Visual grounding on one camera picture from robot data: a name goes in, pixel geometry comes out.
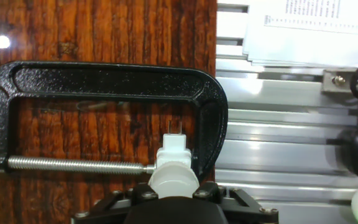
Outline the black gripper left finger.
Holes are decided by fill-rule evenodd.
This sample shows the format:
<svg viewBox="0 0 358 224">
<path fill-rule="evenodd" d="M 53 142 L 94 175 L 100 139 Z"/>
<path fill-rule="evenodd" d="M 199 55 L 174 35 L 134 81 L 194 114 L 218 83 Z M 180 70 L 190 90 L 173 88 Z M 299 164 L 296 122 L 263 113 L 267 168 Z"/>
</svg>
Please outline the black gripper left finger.
<svg viewBox="0 0 358 224">
<path fill-rule="evenodd" d="M 158 194 L 147 183 L 140 183 L 128 190 L 115 190 L 89 210 L 75 213 L 71 217 L 71 224 L 124 223 L 132 208 L 153 200 L 158 200 Z"/>
</svg>

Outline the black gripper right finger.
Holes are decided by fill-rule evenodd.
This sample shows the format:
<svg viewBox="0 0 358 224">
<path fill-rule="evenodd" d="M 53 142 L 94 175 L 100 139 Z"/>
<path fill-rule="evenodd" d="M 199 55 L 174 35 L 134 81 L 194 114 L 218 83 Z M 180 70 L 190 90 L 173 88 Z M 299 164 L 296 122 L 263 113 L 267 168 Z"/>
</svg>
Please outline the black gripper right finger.
<svg viewBox="0 0 358 224">
<path fill-rule="evenodd" d="M 193 193 L 193 199 L 217 205 L 229 223 L 278 224 L 276 208 L 261 206 L 242 189 L 205 182 Z"/>
</svg>

